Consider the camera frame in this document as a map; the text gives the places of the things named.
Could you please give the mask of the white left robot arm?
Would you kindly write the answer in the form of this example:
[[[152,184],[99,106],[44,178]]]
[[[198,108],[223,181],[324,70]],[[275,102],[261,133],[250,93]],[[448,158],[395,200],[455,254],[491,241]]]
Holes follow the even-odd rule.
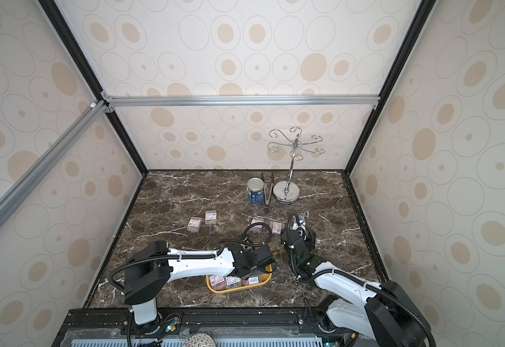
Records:
[[[158,316],[156,297],[175,280],[202,276],[238,277],[267,274],[275,268],[275,257],[267,244],[252,246],[229,241],[215,250],[188,251],[156,241],[135,253],[111,271],[107,281],[121,291],[137,325],[154,322]]]

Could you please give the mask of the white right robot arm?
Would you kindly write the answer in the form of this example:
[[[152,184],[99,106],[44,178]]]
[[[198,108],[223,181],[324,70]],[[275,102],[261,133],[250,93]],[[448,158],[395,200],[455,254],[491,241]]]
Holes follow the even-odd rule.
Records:
[[[334,294],[324,317],[379,346],[436,346],[430,324],[398,283],[365,280],[314,253],[316,235],[304,223],[288,222],[281,242],[297,280]]]

